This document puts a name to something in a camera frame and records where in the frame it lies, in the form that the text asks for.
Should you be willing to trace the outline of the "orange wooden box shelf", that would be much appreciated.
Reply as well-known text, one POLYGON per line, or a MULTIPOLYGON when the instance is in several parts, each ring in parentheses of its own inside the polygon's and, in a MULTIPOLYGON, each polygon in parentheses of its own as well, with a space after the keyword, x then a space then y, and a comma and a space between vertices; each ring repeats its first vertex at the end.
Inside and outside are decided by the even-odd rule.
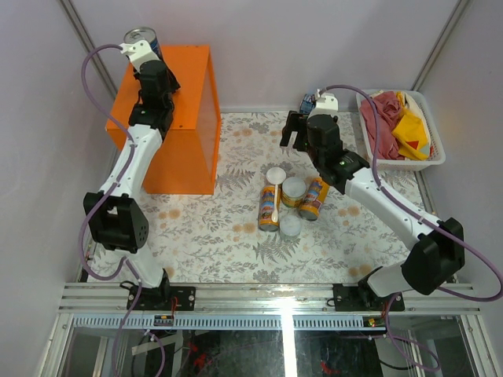
POLYGON ((117 178, 130 154, 126 134, 112 121, 106 130, 120 150, 111 176, 102 185, 113 194, 212 194, 218 162, 221 116, 209 46, 162 46, 163 58, 181 87, 173 96, 174 113, 165 137, 139 126, 127 172, 117 178))

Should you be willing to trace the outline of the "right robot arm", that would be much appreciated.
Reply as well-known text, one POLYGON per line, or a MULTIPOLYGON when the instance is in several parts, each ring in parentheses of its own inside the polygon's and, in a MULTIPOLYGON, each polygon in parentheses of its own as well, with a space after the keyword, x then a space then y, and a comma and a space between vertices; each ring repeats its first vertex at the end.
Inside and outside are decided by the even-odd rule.
POLYGON ((359 281, 360 304, 373 310, 397 292, 431 294, 464 267, 464 248, 454 242, 464 236, 461 223, 441 221, 398 196, 389 199, 392 187, 378 182, 369 163, 343 147, 337 120, 335 115, 290 111, 280 145, 306 152, 324 183, 373 212, 409 250, 404 262, 374 269, 359 281))

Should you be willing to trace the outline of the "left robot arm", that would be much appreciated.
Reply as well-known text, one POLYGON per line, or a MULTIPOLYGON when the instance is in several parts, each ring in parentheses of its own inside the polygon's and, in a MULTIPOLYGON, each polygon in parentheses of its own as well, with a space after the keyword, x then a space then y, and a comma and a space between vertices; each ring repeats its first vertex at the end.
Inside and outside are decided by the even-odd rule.
POLYGON ((111 174, 98 192, 85 195, 83 206, 93 240, 133 267, 147 288, 145 301, 161 310, 171 304, 172 291, 162 285, 164 272, 149 250, 149 222, 137 197, 172 123, 174 104, 163 61, 147 61, 137 71, 140 102, 130 114, 127 139, 111 174))

